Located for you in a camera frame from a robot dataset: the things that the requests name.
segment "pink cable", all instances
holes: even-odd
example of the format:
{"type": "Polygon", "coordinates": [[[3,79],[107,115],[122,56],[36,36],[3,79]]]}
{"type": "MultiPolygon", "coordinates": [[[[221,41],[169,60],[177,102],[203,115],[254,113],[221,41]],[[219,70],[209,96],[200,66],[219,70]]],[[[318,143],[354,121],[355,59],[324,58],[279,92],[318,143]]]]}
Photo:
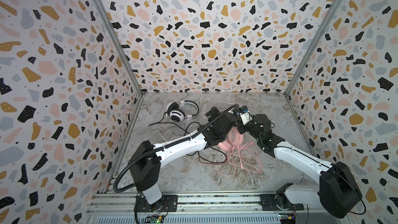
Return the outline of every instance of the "pink cable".
{"type": "Polygon", "coordinates": [[[263,171],[263,165],[262,165],[262,163],[260,161],[260,157],[258,156],[257,149],[254,146],[253,142],[247,143],[247,144],[245,144],[243,146],[232,146],[227,152],[227,160],[234,167],[234,173],[232,175],[225,175],[225,174],[219,172],[217,167],[220,166],[220,165],[216,165],[217,173],[219,173],[221,175],[224,175],[226,177],[234,176],[235,173],[236,173],[236,167],[240,167],[241,169],[244,169],[244,170],[246,170],[248,172],[252,172],[252,173],[260,173],[260,172],[263,171]],[[252,149],[250,149],[249,146],[253,146],[253,148],[254,148],[254,150],[256,152],[254,152],[252,149]],[[251,155],[251,153],[253,153],[254,157],[256,158],[256,161],[259,164],[259,168],[257,168],[254,165],[251,165],[251,164],[249,164],[248,162],[245,161],[244,158],[249,157],[251,155]],[[236,164],[234,162],[234,158],[235,157],[239,157],[240,164],[236,164]]]}

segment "white arm segment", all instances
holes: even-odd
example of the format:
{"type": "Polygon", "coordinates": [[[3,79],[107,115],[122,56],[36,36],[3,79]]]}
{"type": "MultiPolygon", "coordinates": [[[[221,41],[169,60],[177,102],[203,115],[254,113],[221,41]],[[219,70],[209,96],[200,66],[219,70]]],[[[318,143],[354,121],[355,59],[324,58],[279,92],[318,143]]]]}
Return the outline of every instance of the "white arm segment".
{"type": "Polygon", "coordinates": [[[278,147],[274,148],[274,154],[276,158],[288,162],[297,169],[306,173],[314,181],[316,181],[317,184],[319,184],[321,171],[325,172],[332,167],[330,162],[303,152],[302,150],[292,146],[287,141],[280,142],[277,144],[277,146],[278,147]]]}
{"type": "MultiPolygon", "coordinates": [[[[170,143],[173,143],[182,138],[192,136],[195,133],[197,133],[197,130],[195,130],[194,132],[192,132],[184,137],[174,139],[169,142],[154,144],[154,149],[165,146],[170,143]]],[[[170,148],[164,149],[163,151],[156,152],[157,156],[162,157],[162,159],[160,160],[160,168],[163,168],[169,162],[171,162],[179,157],[182,157],[188,153],[203,150],[206,147],[206,144],[207,144],[207,142],[205,141],[205,136],[203,136],[203,134],[201,133],[198,136],[196,136],[195,138],[184,141],[184,142],[174,145],[170,148]]]]}

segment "metal frame edge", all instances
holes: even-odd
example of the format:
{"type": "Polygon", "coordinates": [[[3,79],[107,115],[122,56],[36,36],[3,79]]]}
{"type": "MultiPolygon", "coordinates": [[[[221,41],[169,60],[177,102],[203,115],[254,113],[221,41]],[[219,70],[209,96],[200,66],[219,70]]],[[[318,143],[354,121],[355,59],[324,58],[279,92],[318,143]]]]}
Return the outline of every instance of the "metal frame edge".
{"type": "Polygon", "coordinates": [[[92,0],[92,3],[94,5],[94,7],[97,9],[99,18],[101,19],[102,24],[103,24],[107,34],[109,35],[109,39],[113,43],[113,45],[116,49],[117,55],[120,57],[120,60],[122,61],[122,64],[123,64],[124,68],[126,69],[127,76],[129,77],[129,79],[132,83],[132,86],[135,89],[135,92],[138,94],[138,97],[141,98],[142,97],[141,88],[139,87],[138,82],[135,78],[134,72],[132,71],[129,62],[126,59],[126,55],[123,52],[123,49],[119,42],[119,39],[117,38],[115,32],[113,31],[112,24],[111,24],[110,20],[108,19],[106,10],[105,10],[101,0],[92,0]]]}
{"type": "Polygon", "coordinates": [[[290,83],[284,92],[285,97],[288,96],[290,94],[290,92],[292,91],[293,87],[295,86],[295,83],[297,82],[298,78],[300,77],[301,72],[304,70],[305,65],[310,60],[311,55],[314,53],[319,41],[321,40],[324,33],[326,32],[326,29],[329,27],[329,24],[331,23],[337,10],[340,8],[340,5],[342,2],[343,2],[343,0],[333,0],[329,11],[326,13],[326,16],[323,19],[318,31],[316,32],[314,39],[312,40],[310,46],[308,47],[307,51],[305,52],[303,59],[300,61],[299,65],[296,69],[296,72],[293,75],[293,78],[290,80],[290,83]]]}

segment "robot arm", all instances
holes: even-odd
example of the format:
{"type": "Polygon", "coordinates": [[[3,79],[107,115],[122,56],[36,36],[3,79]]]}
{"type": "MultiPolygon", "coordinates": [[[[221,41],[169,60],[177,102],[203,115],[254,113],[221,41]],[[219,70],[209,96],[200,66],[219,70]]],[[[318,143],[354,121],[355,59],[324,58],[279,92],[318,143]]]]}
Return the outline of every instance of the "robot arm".
{"type": "MultiPolygon", "coordinates": [[[[186,154],[223,142],[231,128],[237,127],[241,134],[247,132],[254,137],[262,151],[288,162],[314,179],[319,184],[319,190],[311,191],[314,194],[312,199],[316,199],[312,202],[316,205],[320,205],[317,204],[320,202],[332,215],[343,218],[361,200],[361,192],[344,163],[332,164],[292,146],[272,133],[271,121],[265,114],[251,116],[246,106],[234,105],[222,113],[212,107],[206,116],[209,121],[206,125],[184,137],[154,145],[149,140],[142,142],[129,165],[118,175],[119,180],[116,179],[113,191],[122,192],[127,189],[118,189],[117,184],[129,169],[137,191],[145,196],[148,204],[161,201],[162,193],[157,181],[162,167],[186,154]]],[[[304,203],[297,202],[302,199],[303,192],[305,193],[297,188],[286,187],[282,200],[293,204],[304,203]]]]}

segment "pink headphones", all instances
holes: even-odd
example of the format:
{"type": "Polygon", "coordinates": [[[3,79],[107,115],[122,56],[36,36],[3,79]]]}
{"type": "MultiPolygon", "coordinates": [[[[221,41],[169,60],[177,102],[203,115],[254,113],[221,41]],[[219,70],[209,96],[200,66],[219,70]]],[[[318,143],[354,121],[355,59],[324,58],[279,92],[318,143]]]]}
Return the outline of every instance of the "pink headphones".
{"type": "Polygon", "coordinates": [[[239,146],[243,142],[243,135],[239,133],[236,127],[232,127],[232,129],[228,132],[226,140],[218,143],[218,146],[224,150],[228,151],[233,146],[239,146]]]}

